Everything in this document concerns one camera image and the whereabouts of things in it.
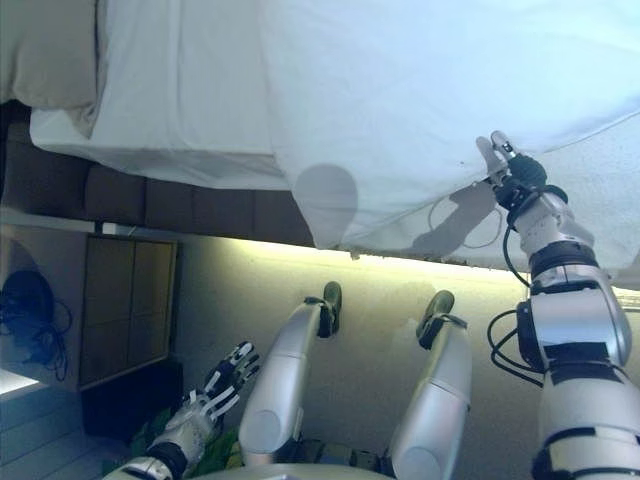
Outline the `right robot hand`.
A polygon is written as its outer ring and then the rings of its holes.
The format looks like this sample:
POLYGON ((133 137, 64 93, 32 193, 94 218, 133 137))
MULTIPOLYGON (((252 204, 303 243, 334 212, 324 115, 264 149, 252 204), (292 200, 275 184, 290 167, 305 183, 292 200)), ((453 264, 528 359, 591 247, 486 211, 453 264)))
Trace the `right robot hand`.
POLYGON ((520 207, 530 195, 546 185, 544 167, 518 150, 503 132, 494 131, 489 137, 477 137, 475 143, 486 163, 487 182, 498 204, 508 211, 520 207))

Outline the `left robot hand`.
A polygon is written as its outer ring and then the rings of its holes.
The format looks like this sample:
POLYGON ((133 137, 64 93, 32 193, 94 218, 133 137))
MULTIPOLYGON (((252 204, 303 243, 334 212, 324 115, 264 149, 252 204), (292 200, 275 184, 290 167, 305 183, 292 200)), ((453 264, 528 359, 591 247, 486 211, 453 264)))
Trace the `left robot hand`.
POLYGON ((185 395, 185 401, 195 403, 202 415, 219 424, 239 401, 244 385, 259 371, 259 358, 251 342, 239 343, 208 373, 203 387, 185 395))

